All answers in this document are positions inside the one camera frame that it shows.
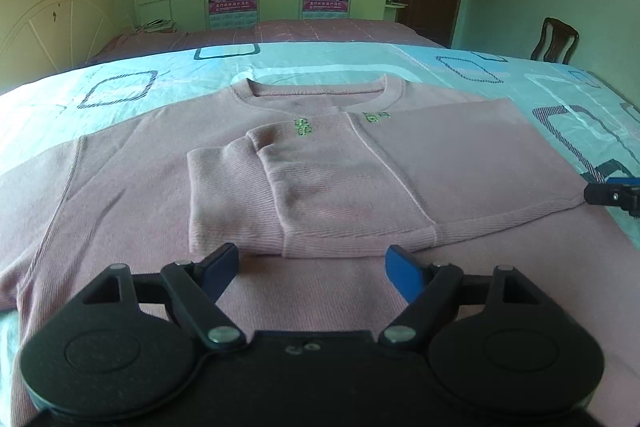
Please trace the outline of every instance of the pink blanket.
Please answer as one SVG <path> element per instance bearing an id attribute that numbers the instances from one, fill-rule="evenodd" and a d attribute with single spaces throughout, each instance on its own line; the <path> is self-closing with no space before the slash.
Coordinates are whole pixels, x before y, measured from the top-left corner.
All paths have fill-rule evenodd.
<path id="1" fill-rule="evenodd" d="M 253 42 L 386 42 L 442 47 L 395 22 L 362 19 L 278 20 L 258 23 L 244 30 L 124 34 L 112 39 L 100 53 L 89 59 L 87 66 L 123 58 Z"/>

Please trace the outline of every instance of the chair backrest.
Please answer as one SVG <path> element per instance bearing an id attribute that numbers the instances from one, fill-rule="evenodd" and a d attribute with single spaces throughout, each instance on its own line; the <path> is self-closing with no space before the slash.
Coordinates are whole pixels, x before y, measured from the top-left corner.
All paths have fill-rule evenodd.
<path id="1" fill-rule="evenodd" d="M 551 42 L 549 43 L 549 49 L 546 51 L 545 56 L 542 58 L 545 62 L 557 62 L 560 52 L 564 49 L 567 42 L 571 37 L 574 38 L 574 42 L 571 44 L 571 47 L 564 54 L 564 59 L 562 60 L 563 64 L 568 64 L 569 59 L 574 54 L 575 49 L 578 46 L 578 40 L 580 39 L 580 35 L 578 32 L 571 28 L 568 24 L 559 21 L 558 19 L 553 19 L 551 17 L 547 17 L 545 21 L 542 23 L 542 35 L 540 35 L 540 42 L 536 46 L 536 49 L 533 50 L 531 54 L 531 60 L 538 60 L 540 57 L 540 53 L 542 52 L 542 47 L 545 45 L 546 41 L 546 28 L 551 25 Z"/>

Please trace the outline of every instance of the cream headboard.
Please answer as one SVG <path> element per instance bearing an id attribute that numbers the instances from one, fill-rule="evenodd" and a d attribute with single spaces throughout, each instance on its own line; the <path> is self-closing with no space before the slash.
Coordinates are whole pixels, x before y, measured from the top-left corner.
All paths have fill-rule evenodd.
<path id="1" fill-rule="evenodd" d="M 116 0 L 0 0 L 0 94 L 71 70 L 128 29 Z"/>

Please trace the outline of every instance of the green embroidery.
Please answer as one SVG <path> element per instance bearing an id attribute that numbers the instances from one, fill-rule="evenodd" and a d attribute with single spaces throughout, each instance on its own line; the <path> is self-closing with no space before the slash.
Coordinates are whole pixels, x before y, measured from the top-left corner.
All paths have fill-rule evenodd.
<path id="1" fill-rule="evenodd" d="M 369 123 L 374 123 L 374 122 L 378 122 L 380 121 L 380 118 L 391 118 L 391 115 L 388 112 L 385 111 L 380 111 L 378 113 L 373 113 L 373 112 L 364 112 L 363 113 L 364 117 L 367 119 L 367 121 Z"/>
<path id="2" fill-rule="evenodd" d="M 307 134 L 311 134 L 313 129 L 311 128 L 311 124 L 308 122 L 306 118 L 298 118 L 295 122 L 296 130 L 300 136 L 306 136 Z"/>

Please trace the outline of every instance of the pink sweatshirt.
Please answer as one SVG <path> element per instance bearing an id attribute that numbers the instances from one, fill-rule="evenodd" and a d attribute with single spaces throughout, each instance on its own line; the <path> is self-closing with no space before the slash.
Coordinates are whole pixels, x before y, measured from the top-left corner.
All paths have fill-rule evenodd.
<path id="1" fill-rule="evenodd" d="M 244 81 L 61 144 L 0 176 L 0 303 L 24 342 L 108 264 L 157 271 L 234 241 L 219 304 L 248 334 L 376 331 L 404 307 L 382 263 L 400 243 L 476 273 L 518 266 L 612 354 L 601 417 L 631 415 L 613 406 L 640 389 L 638 256 L 509 101 L 479 100 L 388 76 Z M 18 370 L 12 393 L 21 425 Z"/>

